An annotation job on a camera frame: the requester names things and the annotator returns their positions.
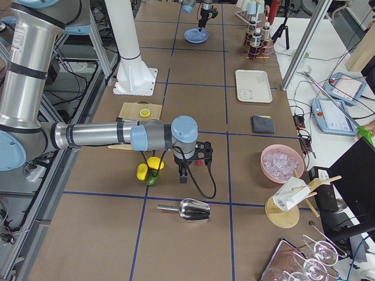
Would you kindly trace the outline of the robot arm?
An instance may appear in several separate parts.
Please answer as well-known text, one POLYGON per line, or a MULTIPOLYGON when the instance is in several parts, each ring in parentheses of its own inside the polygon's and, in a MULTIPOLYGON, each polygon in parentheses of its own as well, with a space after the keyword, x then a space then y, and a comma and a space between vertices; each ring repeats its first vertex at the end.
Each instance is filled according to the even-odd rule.
POLYGON ((16 17, 1 95, 1 170, 23 166, 45 153, 79 146, 128 143, 133 150, 172 151, 186 165, 197 155, 197 123, 179 116, 107 124, 39 122, 38 112, 56 38, 68 27, 90 23, 89 1, 13 1, 16 17))
MULTIPOLYGON (((186 13, 191 13, 193 11, 194 6, 196 5, 197 1, 194 0, 177 0, 174 1, 181 5, 182 9, 186 13)), ((210 14, 213 15, 213 17, 216 17, 216 10, 213 8, 213 1, 210 0, 204 0, 201 1, 201 7, 200 7, 200 19, 198 20, 198 28, 201 31, 203 28, 206 27, 206 24, 210 18, 210 14)))

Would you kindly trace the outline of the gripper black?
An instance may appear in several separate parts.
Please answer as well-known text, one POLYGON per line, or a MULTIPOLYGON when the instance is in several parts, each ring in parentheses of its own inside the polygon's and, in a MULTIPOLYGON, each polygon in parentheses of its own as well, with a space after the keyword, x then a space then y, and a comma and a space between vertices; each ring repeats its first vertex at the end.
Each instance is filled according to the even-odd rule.
POLYGON ((206 26, 206 23, 209 20, 209 15, 210 15, 210 9, 203 9, 203 8, 200 9, 200 19, 198 21, 200 32, 202 31, 202 28, 203 28, 202 26, 206 26))
POLYGON ((196 153, 174 152, 173 157, 179 167, 179 182, 185 184, 188 181, 188 175, 192 175, 189 165, 196 160, 196 153))

